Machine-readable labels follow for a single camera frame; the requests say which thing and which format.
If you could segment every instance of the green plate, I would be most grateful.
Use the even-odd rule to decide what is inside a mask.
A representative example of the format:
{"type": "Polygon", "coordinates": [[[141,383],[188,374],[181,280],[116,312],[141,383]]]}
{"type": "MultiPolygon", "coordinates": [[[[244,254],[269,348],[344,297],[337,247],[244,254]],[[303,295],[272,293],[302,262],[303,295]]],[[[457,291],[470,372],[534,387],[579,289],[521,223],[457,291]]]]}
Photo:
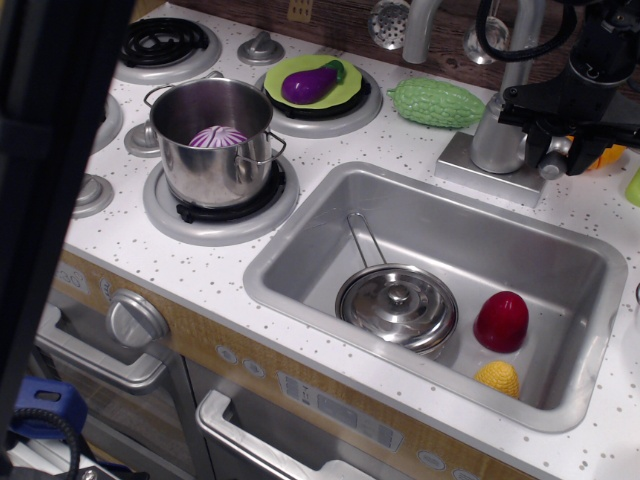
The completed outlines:
{"type": "Polygon", "coordinates": [[[331,55],[302,55],[300,57],[288,58],[276,64],[267,72],[264,78],[264,89],[276,102],[284,103],[293,108],[305,108],[320,110],[342,105],[349,101],[362,88],[362,74],[351,63],[341,60],[331,55]],[[344,65],[345,76],[342,84],[335,86],[320,101],[308,105],[296,105],[286,101],[282,97],[282,83],[292,73],[304,70],[314,70],[329,63],[331,60],[338,60],[344,65]]]}

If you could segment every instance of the red toy fruit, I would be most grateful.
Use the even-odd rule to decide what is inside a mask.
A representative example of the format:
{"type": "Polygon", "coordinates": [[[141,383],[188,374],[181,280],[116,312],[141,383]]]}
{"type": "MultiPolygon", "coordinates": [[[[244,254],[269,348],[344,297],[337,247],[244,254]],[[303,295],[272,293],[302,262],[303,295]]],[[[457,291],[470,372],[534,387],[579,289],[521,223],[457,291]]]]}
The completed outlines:
{"type": "Polygon", "coordinates": [[[484,347],[511,353],[522,346],[528,326],[527,304],[517,293],[504,291],[484,302],[473,324],[473,333],[484,347]]]}

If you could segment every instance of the blue object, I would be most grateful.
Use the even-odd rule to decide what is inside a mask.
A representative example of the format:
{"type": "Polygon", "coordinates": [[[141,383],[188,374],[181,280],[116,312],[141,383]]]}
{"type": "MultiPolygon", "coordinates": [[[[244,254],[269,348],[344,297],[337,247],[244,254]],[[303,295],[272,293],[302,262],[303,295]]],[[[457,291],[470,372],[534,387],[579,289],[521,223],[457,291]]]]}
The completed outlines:
{"type": "MultiPolygon", "coordinates": [[[[73,385],[58,380],[24,377],[14,410],[35,408],[65,419],[79,434],[87,419],[87,404],[73,385]]],[[[10,429],[27,438],[65,438],[57,428],[42,420],[16,420],[10,429]]]]}

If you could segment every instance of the oven window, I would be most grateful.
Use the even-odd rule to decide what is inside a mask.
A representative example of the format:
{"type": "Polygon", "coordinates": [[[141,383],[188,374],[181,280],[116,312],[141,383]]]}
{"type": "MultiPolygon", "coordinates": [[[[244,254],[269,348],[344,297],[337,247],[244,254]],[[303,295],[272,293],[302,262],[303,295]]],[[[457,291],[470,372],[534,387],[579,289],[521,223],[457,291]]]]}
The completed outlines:
{"type": "MultiPolygon", "coordinates": [[[[161,456],[181,470],[195,476],[176,408],[162,387],[143,396],[119,390],[74,366],[43,352],[47,370],[58,380],[72,384],[89,407],[89,415],[135,440],[144,448],[161,456]]],[[[100,438],[86,440],[109,453],[100,438]]]]}

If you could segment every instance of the strainer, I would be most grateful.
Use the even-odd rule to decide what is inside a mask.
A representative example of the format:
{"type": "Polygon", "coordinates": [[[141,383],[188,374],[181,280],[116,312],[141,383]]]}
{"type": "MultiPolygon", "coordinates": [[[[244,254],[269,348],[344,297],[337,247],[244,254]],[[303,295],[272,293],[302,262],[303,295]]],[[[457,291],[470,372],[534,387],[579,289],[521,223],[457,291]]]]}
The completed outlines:
{"type": "Polygon", "coordinates": [[[369,15],[369,35],[382,48],[401,48],[408,16],[409,4],[404,0],[381,0],[369,15]]]}

